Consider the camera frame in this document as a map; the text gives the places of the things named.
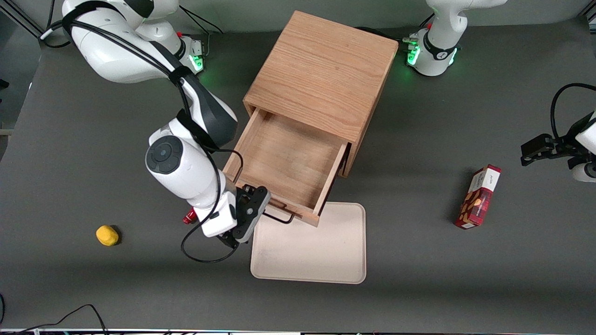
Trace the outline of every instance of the red box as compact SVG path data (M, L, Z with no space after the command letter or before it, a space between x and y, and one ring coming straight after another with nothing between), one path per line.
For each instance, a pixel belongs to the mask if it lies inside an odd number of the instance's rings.
M474 173L464 204L461 205L460 215L455 221L456 226L470 229L482 224L500 175L501 169L494 165L488 165Z

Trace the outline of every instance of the plastic tray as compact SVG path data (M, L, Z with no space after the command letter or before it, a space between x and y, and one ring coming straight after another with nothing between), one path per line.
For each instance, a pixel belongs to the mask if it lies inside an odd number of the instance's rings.
M288 218L271 206L266 212ZM365 226L357 203L328 202L319 227L263 215L254 229L250 272L260 279L360 284L367 276Z

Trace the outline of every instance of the table surface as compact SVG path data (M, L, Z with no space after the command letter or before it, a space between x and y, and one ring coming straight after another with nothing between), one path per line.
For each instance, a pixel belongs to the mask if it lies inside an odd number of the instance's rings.
M242 97L278 34L213 36L200 79L240 129ZM585 20L472 27L461 43L436 78L398 55L352 173L331 191L367 211L357 286L258 280L250 244L214 265L184 258L188 205L143 164L149 134L181 107L176 89L110 83L74 48L44 49L0 163L3 326L93 303L111 328L593 333L596 187L574 181L565 160L519 162L520 144L550 132L555 91L596 76ZM566 92L560 132L595 104L591 91ZM471 173L488 163L503 173L485 223L456 228ZM122 245L97 242L104 224L122 229ZM188 245L226 252L200 234ZM85 311L64 327L98 325Z

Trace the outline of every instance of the wooden drawer cabinet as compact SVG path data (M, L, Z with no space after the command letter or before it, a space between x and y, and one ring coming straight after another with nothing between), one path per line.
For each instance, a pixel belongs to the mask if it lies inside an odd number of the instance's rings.
M334 178L346 177L383 89L396 41L294 12L256 76L236 150L237 182L314 226ZM223 172L233 178L232 155Z
M345 140L322 130L256 110L236 145L244 158L237 185L264 185L272 194L270 204L316 226L346 147ZM240 167L232 156L227 175Z

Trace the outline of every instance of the yellow object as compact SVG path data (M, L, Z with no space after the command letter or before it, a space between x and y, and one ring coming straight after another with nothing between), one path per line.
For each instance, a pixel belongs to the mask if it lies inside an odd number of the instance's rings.
M95 232L95 236L97 236L97 240L99 240L101 244L107 247L115 245L120 239L118 232L108 225L99 227L99 229L97 229Z

